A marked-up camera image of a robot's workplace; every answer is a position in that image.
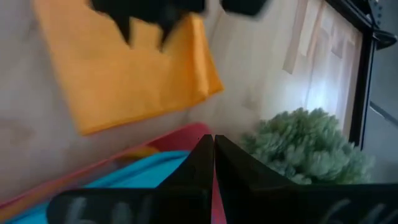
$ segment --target yellow cloth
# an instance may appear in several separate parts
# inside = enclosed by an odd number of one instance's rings
[[[87,0],[35,0],[57,80],[82,134],[193,106],[221,91],[200,16],[171,33],[131,18],[131,46]]]

